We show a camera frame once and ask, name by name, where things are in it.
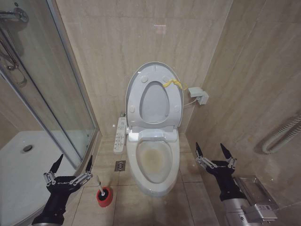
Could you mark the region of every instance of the shower drain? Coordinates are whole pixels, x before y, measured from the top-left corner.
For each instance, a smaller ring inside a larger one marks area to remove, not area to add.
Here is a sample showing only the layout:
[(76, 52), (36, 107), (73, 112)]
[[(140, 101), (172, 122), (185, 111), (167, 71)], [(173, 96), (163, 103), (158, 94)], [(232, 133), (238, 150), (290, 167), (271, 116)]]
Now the shower drain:
[(23, 148), (23, 152), (29, 152), (33, 148), (32, 145), (27, 145)]
[(116, 161), (115, 171), (125, 171), (126, 170), (126, 161)]

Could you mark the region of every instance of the robotic hand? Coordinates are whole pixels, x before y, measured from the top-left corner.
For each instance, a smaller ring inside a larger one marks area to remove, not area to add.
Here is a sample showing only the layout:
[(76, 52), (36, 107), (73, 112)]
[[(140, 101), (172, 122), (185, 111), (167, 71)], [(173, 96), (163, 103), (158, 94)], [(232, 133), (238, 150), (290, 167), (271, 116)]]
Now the robotic hand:
[(235, 183), (232, 174), (235, 171), (237, 159), (221, 144), (225, 161), (210, 161), (203, 157), (198, 143), (196, 143), (196, 161), (210, 174), (215, 176), (221, 190), (220, 199), (226, 210), (225, 221), (228, 226), (259, 226), (264, 222), (277, 219), (269, 205), (255, 204), (250, 206), (245, 194)]
[(196, 143), (196, 146), (196, 161), (208, 173), (215, 176), (218, 186), (221, 190), (221, 201), (234, 198), (246, 199), (246, 196), (240, 191), (232, 177), (232, 174), (235, 171), (237, 159), (232, 157), (230, 151), (221, 144), (222, 152), (226, 158), (226, 161), (210, 161), (209, 159), (203, 157), (203, 153), (198, 143)]
[(50, 197), (45, 205), (44, 210), (34, 220), (33, 226), (60, 226), (64, 222), (63, 214), (66, 212), (66, 203), (71, 193), (76, 192), (93, 176), (92, 170), (92, 156), (86, 167), (86, 172), (78, 177), (76, 176), (60, 176), (55, 177), (63, 154), (53, 163), (50, 171), (44, 173), (47, 190), (50, 192)]

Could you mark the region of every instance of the floor tile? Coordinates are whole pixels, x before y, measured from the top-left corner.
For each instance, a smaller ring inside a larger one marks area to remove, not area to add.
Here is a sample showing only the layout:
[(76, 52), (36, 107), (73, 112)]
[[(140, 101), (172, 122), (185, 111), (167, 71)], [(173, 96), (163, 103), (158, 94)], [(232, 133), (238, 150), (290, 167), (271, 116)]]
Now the floor tile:
[(72, 226), (112, 226), (117, 187), (111, 186), (111, 188), (113, 200), (109, 206), (102, 208), (96, 200), (98, 187), (85, 187)]
[(102, 185), (117, 185), (119, 172), (115, 172), (115, 163), (120, 161), (121, 155), (98, 155), (92, 168), (93, 177), (85, 186), (97, 186), (97, 175)]
[(191, 152), (188, 140), (184, 133), (179, 134), (180, 152)]
[(217, 226), (218, 221), (202, 182), (184, 183), (194, 224)]
[(151, 197), (138, 186), (118, 186), (114, 226), (152, 226)]
[(180, 153), (180, 171), (183, 182), (202, 181), (197, 162), (192, 153)]
[(126, 160), (126, 170), (119, 173), (118, 185), (136, 185), (132, 176), (127, 154), (122, 154), (121, 160)]
[(176, 183), (183, 183), (182, 176), (180, 170), (178, 171), (177, 181)]
[(175, 184), (165, 196), (152, 198), (155, 226), (193, 226), (183, 184)]
[(65, 218), (63, 226), (71, 226), (72, 225), (83, 189), (84, 188), (81, 187), (77, 192), (70, 195), (69, 200), (66, 205), (66, 212), (63, 215)]
[(103, 136), (99, 145), (98, 155), (108, 155), (114, 153), (115, 136)]

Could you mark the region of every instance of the toilet lid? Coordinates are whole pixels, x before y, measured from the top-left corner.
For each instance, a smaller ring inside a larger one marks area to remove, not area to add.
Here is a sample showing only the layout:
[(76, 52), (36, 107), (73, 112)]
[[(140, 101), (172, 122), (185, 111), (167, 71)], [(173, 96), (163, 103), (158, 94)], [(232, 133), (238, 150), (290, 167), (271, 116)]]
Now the toilet lid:
[(171, 83), (178, 77), (166, 64), (150, 62), (133, 75), (126, 95), (129, 128), (176, 128), (182, 119), (183, 91)]

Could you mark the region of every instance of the toilet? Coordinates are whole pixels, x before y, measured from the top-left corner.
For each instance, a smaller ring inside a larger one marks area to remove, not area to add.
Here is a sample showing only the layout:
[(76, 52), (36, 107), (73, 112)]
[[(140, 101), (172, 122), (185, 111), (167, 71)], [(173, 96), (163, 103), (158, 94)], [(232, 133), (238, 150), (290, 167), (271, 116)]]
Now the toilet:
[(126, 94), (127, 156), (138, 187), (151, 196), (163, 196), (177, 180), (180, 161), (178, 127), (183, 91), (171, 83), (178, 77), (164, 63), (142, 65)]

